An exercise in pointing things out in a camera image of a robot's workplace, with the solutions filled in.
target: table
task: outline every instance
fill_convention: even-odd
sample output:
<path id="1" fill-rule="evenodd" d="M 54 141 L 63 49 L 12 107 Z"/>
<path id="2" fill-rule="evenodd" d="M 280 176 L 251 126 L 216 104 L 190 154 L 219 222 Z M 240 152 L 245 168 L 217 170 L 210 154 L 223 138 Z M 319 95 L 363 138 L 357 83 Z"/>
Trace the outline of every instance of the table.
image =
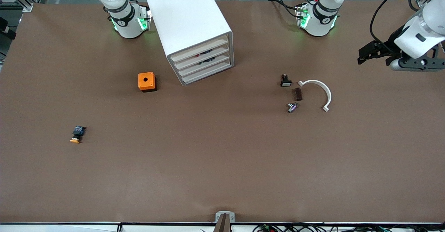
<path id="1" fill-rule="evenodd" d="M 102 5 L 35 5 L 0 73 L 0 221 L 443 221 L 445 73 L 357 65 L 379 3 L 345 2 L 316 38 L 271 2 L 218 2 L 235 67 L 186 87 L 155 29 L 126 40 Z M 375 34 L 411 14 L 388 2 Z M 283 73 L 326 83 L 329 112 L 310 85 L 287 113 Z"/>

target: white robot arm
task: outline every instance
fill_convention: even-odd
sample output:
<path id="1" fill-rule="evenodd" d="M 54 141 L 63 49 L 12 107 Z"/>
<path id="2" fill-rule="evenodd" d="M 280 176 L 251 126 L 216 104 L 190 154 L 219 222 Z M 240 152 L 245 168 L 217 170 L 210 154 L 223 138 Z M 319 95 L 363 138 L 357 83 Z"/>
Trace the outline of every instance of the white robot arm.
<path id="1" fill-rule="evenodd" d="M 129 0 L 99 0 L 111 15 L 114 29 L 122 37 L 135 38 L 149 28 L 151 11 Z"/>
<path id="2" fill-rule="evenodd" d="M 445 59 L 437 57 L 445 40 L 445 0 L 431 0 L 397 29 L 384 44 L 372 41 L 359 50 L 358 64 L 389 56 L 386 65 L 395 71 L 439 71 Z"/>
<path id="3" fill-rule="evenodd" d="M 300 28 L 315 37 L 321 37 L 334 27 L 337 13 L 345 0 L 318 0 L 304 4 L 297 15 L 302 19 L 297 19 Z"/>

